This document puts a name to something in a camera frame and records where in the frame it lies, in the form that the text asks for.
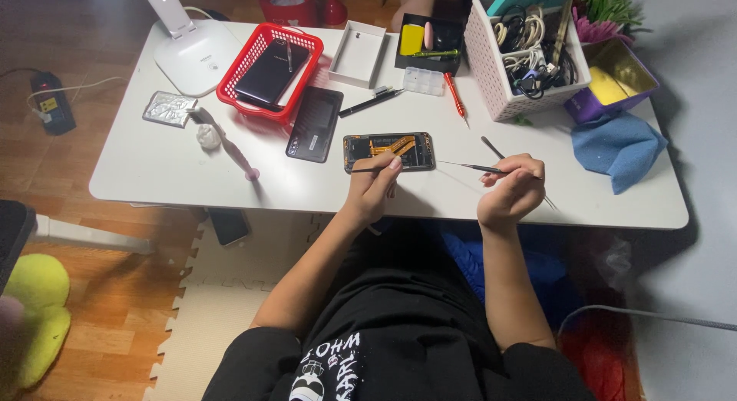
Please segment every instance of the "red plastic basket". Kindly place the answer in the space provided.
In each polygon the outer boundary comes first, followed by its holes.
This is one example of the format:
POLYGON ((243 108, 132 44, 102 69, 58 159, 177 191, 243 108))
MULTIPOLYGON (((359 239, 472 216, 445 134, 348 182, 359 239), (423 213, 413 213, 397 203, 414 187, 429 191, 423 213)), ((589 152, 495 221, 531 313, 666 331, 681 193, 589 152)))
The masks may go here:
POLYGON ((309 78, 317 71, 318 60, 323 51, 322 40, 309 35, 300 29, 296 29, 290 26, 279 26, 274 23, 261 23, 256 26, 253 30, 253 34, 246 42, 243 50, 240 51, 238 57, 228 69, 228 72, 220 80, 220 84, 217 85, 215 93, 217 98, 221 102, 227 103, 235 107, 241 114, 247 116, 260 116, 263 118, 271 119, 279 122, 283 125, 289 124, 290 116, 294 108, 297 106, 299 97, 302 95, 304 86, 307 85, 309 78), (307 48, 310 53, 307 66, 304 68, 302 77, 299 78, 297 86, 294 89, 294 93, 289 98, 287 105, 280 112, 272 112, 261 107, 253 106, 248 104, 246 107, 244 102, 236 100, 235 85, 238 80, 245 74, 246 71, 253 65, 253 62, 263 53, 266 46, 271 43, 271 40, 280 38, 282 40, 290 41, 298 46, 307 48))

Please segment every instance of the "red screwdriver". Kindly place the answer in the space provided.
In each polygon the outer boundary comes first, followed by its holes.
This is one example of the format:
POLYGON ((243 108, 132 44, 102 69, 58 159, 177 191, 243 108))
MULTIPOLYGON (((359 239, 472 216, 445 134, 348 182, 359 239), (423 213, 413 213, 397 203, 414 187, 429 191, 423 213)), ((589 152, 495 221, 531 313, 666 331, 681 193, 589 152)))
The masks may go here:
POLYGON ((461 115, 461 118, 463 118, 463 121, 466 123, 466 127, 471 129, 471 127, 468 125, 468 121, 466 120, 466 108, 463 107, 463 103, 461 103, 461 99, 458 97, 458 92, 456 91, 456 85, 453 84, 453 76, 451 76, 450 72, 448 72, 446 74, 443 74, 443 77, 445 77, 445 82, 450 88, 450 93, 453 94, 453 100, 456 101, 456 110, 458 111, 458 114, 461 115))

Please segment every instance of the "white wall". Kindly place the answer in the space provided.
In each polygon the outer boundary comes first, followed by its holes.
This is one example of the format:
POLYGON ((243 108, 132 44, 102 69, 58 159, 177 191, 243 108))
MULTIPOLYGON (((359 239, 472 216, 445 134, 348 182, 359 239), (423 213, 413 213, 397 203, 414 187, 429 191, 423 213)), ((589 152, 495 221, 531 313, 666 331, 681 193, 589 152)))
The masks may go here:
MULTIPOLYGON (((691 222, 640 233, 631 307, 737 323, 737 0, 633 0, 691 222)), ((635 319, 650 401, 737 399, 737 332, 635 319)))

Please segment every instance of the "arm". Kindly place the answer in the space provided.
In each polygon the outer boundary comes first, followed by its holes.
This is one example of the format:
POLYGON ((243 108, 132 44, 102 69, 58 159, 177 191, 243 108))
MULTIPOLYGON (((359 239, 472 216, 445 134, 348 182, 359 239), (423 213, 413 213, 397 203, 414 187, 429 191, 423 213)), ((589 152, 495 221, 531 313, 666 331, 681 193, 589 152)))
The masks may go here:
POLYGON ((515 155, 495 167, 508 175, 485 174, 484 186, 500 180, 497 189, 478 203, 477 215, 484 240, 486 318, 502 351, 515 343, 531 343, 555 349, 522 257, 517 222, 545 197, 545 165, 530 155, 515 155))
POLYGON ((381 172, 351 174, 343 208, 269 293, 249 328, 277 327, 297 336, 306 333, 351 243, 367 224, 375 223, 384 214, 386 198, 393 198, 395 181, 402 171, 401 160, 385 152, 356 161, 354 167, 385 168, 381 172))

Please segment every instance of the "white desk lamp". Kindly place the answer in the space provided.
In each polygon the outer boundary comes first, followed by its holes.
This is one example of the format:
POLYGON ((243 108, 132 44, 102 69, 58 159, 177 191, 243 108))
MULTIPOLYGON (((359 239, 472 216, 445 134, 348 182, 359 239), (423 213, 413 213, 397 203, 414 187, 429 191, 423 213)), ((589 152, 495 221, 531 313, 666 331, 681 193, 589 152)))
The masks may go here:
POLYGON ((217 20, 195 20, 179 0, 148 0, 171 37, 154 50, 153 59, 185 96, 213 91, 243 48, 217 20))

